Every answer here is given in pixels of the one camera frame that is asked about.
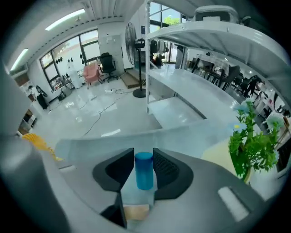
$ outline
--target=white shelf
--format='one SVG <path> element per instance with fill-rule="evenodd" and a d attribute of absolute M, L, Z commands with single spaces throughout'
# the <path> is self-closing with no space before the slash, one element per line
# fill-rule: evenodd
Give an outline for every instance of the white shelf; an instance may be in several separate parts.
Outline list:
<path fill-rule="evenodd" d="M 150 70 L 149 75 L 185 98 L 206 118 L 225 126 L 237 122 L 233 111 L 237 101 L 206 79 L 186 70 L 172 69 Z"/>
<path fill-rule="evenodd" d="M 174 128 L 203 120 L 198 113 L 178 97 L 150 103 L 149 110 L 163 128 Z"/>
<path fill-rule="evenodd" d="M 161 28 L 146 38 L 218 52 L 242 61 L 264 77 L 290 65 L 288 54 L 275 40 L 255 29 L 229 22 L 189 21 Z"/>

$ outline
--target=blue cup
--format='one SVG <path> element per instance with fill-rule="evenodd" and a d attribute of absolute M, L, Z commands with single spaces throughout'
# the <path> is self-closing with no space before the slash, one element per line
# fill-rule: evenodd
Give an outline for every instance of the blue cup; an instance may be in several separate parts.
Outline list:
<path fill-rule="evenodd" d="M 136 184 L 141 190 L 150 190 L 154 186 L 153 154 L 140 152 L 135 154 Z"/>

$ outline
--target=bag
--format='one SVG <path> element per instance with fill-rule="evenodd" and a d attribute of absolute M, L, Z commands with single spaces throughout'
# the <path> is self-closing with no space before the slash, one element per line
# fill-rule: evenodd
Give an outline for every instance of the bag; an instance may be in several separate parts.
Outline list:
<path fill-rule="evenodd" d="M 66 95 L 65 95 L 64 92 L 61 92 L 60 95 L 58 96 L 58 100 L 59 100 L 59 101 L 62 101 L 62 100 L 65 99 L 65 98 L 66 98 Z"/>
<path fill-rule="evenodd" d="M 42 94 L 44 97 L 47 97 L 47 94 L 39 87 L 35 86 L 38 93 Z"/>

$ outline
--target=fan stand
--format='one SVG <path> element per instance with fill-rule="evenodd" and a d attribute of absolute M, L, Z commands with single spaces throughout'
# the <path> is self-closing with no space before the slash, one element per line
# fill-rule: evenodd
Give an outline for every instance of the fan stand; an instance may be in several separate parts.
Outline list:
<path fill-rule="evenodd" d="M 133 96 L 136 98 L 145 98 L 146 96 L 146 90 L 144 88 L 142 88 L 141 85 L 141 60 L 140 60 L 140 49 L 137 49 L 138 52 L 138 65 L 139 65 L 139 72 L 140 72 L 140 88 L 136 89 L 132 92 Z"/>

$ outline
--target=window frame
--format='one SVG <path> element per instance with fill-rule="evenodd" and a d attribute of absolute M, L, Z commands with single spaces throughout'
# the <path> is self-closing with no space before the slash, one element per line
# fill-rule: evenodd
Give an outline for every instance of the window frame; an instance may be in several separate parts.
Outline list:
<path fill-rule="evenodd" d="M 162 13 L 163 13 L 163 11 L 160 12 L 160 21 L 156 21 L 156 20 L 151 20 L 151 19 L 150 19 L 150 25 L 159 26 L 159 27 L 161 27 L 161 28 L 163 28 L 163 27 L 169 27 L 169 26 L 170 26 L 169 24 L 164 23 L 164 22 L 162 21 L 162 18 L 163 18 Z M 181 22 L 181 18 L 187 20 L 187 17 L 186 17 L 185 15 L 183 15 L 183 14 L 180 13 L 180 22 Z M 169 47 L 169 58 L 168 58 L 168 61 L 167 61 L 168 64 L 175 64 L 175 62 L 172 62 L 172 61 L 171 61 L 172 48 L 173 48 L 172 45 L 173 45 L 173 43 L 171 42 L 171 43 L 170 43 L 170 47 Z"/>
<path fill-rule="evenodd" d="M 45 53 L 45 55 L 47 55 L 48 53 L 50 53 L 50 55 L 51 55 L 53 61 L 50 62 L 46 67 L 44 67 L 44 64 L 42 63 L 42 60 L 41 60 L 45 55 L 43 55 L 43 56 L 39 59 L 39 61 L 40 61 L 40 65 L 41 65 L 41 68 L 42 68 L 42 71 L 43 71 L 43 73 L 44 73 L 44 75 L 45 75 L 45 78 L 46 78 L 47 82 L 49 83 L 50 88 L 52 89 L 52 91 L 55 91 L 55 90 L 54 90 L 53 86 L 51 85 L 51 82 L 52 82 L 53 80 L 55 80 L 56 78 L 58 78 L 58 77 L 61 78 L 61 76 L 60 76 L 60 72 L 59 72 L 59 70 L 58 70 L 58 68 L 57 68 L 57 65 L 56 65 L 56 63 L 55 63 L 55 58 L 54 58 L 54 56 L 53 56 L 53 52 L 52 52 L 52 51 L 53 51 L 56 47 L 60 46 L 61 44 L 66 43 L 67 41 L 69 41 L 69 40 L 71 40 L 71 39 L 73 39 L 73 38 L 75 38 L 75 37 L 78 37 L 78 38 L 79 38 L 79 45 L 80 45 L 80 48 L 81 48 L 81 53 L 82 53 L 83 60 L 84 60 L 84 64 L 85 64 L 85 66 L 86 66 L 88 62 L 93 61 L 93 60 L 97 60 L 97 59 L 99 58 L 99 56 L 97 56 L 97 57 L 93 57 L 93 58 L 90 58 L 90 59 L 87 60 L 87 59 L 86 59 L 86 56 L 85 56 L 85 52 L 84 52 L 84 47 L 87 46 L 87 45 L 94 44 L 94 43 L 98 43 L 98 45 L 99 45 L 99 40 L 91 41 L 91 42 L 89 42 L 89 43 L 87 43 L 87 44 L 82 45 L 82 44 L 81 44 L 81 35 L 82 35 L 82 34 L 86 34 L 86 33 L 88 33 L 88 32 L 91 32 L 91 31 L 95 31 L 95 30 L 98 30 L 98 29 L 95 28 L 95 29 L 92 29 L 92 30 L 89 30 L 89 31 L 86 31 L 86 32 L 83 32 L 83 33 L 80 33 L 80 34 L 77 34 L 77 35 L 75 35 L 75 36 L 72 36 L 72 37 L 70 37 L 69 39 L 67 39 L 67 40 L 65 40 L 65 41 L 63 41 L 63 42 L 57 44 L 55 47 L 53 47 L 52 49 L 50 49 L 47 53 Z M 54 66 L 55 66 L 55 70 L 56 70 L 56 72 L 57 72 L 57 75 L 56 75 L 55 77 L 53 77 L 51 80 L 49 80 L 49 78 L 48 78 L 48 76 L 47 76 L 45 70 L 46 70 L 49 66 L 51 66 L 51 65 L 54 65 Z"/>

